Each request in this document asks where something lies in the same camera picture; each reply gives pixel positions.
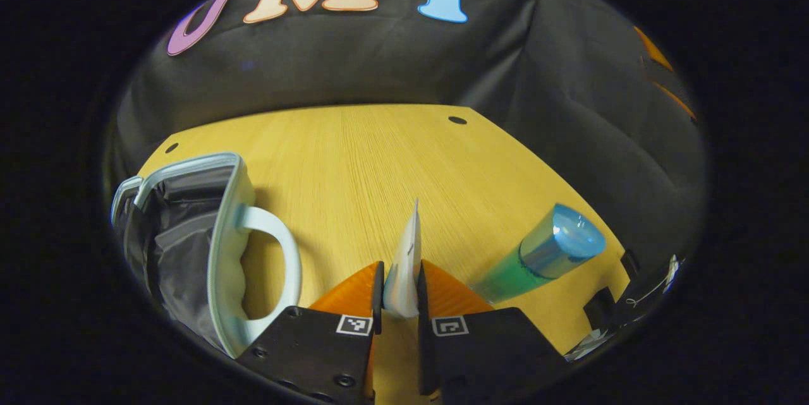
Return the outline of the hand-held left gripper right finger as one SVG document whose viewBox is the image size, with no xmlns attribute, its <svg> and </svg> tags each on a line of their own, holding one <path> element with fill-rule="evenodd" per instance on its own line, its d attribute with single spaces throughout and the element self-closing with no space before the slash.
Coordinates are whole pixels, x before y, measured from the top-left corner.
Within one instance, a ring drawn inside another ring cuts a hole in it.
<svg viewBox="0 0 809 405">
<path fill-rule="evenodd" d="M 523 310 L 495 309 L 427 260 L 417 309 L 418 390 L 434 404 L 515 404 L 568 370 Z"/>
</svg>

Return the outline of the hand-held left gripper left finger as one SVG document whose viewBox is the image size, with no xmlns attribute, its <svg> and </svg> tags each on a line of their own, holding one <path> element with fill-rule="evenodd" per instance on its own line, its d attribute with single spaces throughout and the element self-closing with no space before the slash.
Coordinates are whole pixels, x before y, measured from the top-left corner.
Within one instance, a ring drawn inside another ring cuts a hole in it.
<svg viewBox="0 0 809 405">
<path fill-rule="evenodd" d="M 384 263 L 361 268 L 312 306 L 290 305 L 237 358 L 264 379 L 324 404 L 373 404 Z"/>
</svg>

